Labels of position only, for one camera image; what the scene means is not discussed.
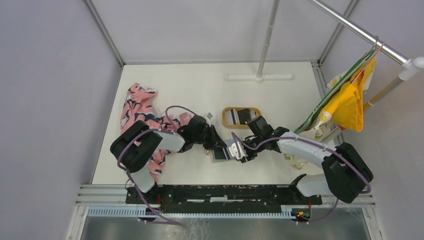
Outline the white magnetic stripe card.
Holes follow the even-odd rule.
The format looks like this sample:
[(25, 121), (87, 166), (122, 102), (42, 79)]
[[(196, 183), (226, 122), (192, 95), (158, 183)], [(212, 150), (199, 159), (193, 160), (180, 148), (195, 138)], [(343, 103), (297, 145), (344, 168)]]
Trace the white magnetic stripe card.
[(227, 148), (217, 148), (212, 151), (211, 160), (213, 163), (220, 163), (232, 160), (232, 156)]

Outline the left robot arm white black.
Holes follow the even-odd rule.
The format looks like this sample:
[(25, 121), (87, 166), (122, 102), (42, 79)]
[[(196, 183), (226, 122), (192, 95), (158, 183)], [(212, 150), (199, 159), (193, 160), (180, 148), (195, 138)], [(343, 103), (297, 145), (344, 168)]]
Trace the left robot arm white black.
[(214, 125), (208, 124), (204, 117), (195, 115), (176, 132), (151, 128), (138, 120), (111, 144), (110, 152), (118, 166), (123, 167), (129, 179), (138, 187), (139, 199), (151, 204), (157, 198), (157, 190), (147, 167), (148, 161), (156, 151), (184, 153), (191, 150), (193, 145), (202, 145), (206, 151), (228, 147)]

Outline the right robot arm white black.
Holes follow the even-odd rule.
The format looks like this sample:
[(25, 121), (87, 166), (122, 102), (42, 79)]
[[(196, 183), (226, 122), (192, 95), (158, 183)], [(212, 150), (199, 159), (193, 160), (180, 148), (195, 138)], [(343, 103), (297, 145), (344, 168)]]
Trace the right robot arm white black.
[(299, 157), (323, 170), (322, 174), (297, 177), (289, 189), (289, 199), (302, 204), (309, 197), (331, 194), (350, 204), (359, 195), (371, 192), (374, 176), (353, 145), (343, 142), (328, 145), (301, 137), (284, 127), (274, 129), (264, 117), (255, 117), (248, 123), (252, 139), (240, 140), (232, 134), (233, 143), (228, 147), (230, 155), (245, 163), (269, 150)]

